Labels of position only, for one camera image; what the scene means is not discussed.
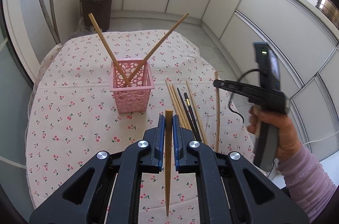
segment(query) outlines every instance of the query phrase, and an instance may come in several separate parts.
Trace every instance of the pink basket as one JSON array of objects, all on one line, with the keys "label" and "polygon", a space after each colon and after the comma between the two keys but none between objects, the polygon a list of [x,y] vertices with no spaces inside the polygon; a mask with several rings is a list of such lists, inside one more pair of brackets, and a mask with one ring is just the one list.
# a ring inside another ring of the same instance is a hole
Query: pink basket
[{"label": "pink basket", "polygon": [[[142,59],[118,60],[121,68],[129,77]],[[132,87],[123,87],[125,81],[118,69],[111,63],[112,79],[110,91],[114,94],[119,113],[146,111],[150,99],[150,91],[154,89],[150,63],[147,62],[131,80]]]}]

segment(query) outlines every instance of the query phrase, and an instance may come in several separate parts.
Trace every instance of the hand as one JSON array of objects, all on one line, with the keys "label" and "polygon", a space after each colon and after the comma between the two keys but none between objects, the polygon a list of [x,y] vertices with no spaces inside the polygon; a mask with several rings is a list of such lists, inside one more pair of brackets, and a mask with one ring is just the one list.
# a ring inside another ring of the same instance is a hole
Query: hand
[{"label": "hand", "polygon": [[249,133],[255,134],[258,120],[279,128],[279,145],[276,153],[279,161],[287,161],[299,151],[301,143],[291,119],[286,114],[259,111],[255,115],[253,107],[249,113],[251,114],[250,125],[247,127]]}]

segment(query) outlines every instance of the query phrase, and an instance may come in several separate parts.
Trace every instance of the brown trash can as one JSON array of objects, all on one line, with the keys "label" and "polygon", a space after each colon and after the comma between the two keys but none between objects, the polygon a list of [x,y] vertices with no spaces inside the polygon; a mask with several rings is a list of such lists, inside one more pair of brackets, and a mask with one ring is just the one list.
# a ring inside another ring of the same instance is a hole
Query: brown trash can
[{"label": "brown trash can", "polygon": [[100,29],[106,32],[110,28],[112,0],[80,0],[82,15],[87,30],[92,25],[89,14],[94,15]]}]

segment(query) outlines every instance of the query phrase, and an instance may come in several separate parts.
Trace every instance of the tablecloth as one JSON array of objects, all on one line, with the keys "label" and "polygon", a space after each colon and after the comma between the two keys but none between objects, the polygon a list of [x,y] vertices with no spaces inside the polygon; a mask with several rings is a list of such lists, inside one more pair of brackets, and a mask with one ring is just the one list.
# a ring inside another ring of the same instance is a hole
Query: tablecloth
[{"label": "tablecloth", "polygon": [[[104,36],[117,58],[143,58],[166,32],[107,32]],[[142,139],[146,129],[157,126],[159,114],[173,109],[165,80],[183,92],[187,92],[185,81],[190,82],[208,144],[215,148],[214,69],[200,57],[199,49],[173,32],[150,58],[150,65],[155,89],[148,109],[118,114],[109,91],[111,59],[97,34],[71,39],[46,57],[32,96],[26,137],[34,207],[98,151],[122,151]],[[228,110],[228,100],[228,92],[221,90],[219,152],[236,150],[252,161],[251,139],[241,118]],[[143,174],[140,187],[139,223],[200,223],[194,174],[178,174],[172,167],[169,217],[165,213],[164,172]]]}]

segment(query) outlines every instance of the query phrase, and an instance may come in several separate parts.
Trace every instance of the purple sweater sleeve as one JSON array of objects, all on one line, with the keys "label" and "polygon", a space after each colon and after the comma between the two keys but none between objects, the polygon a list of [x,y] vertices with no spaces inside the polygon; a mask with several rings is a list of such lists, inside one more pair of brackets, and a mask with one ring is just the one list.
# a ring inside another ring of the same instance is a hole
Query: purple sweater sleeve
[{"label": "purple sweater sleeve", "polygon": [[310,223],[322,212],[337,187],[310,151],[300,150],[277,168],[284,176],[292,200],[308,215]]}]

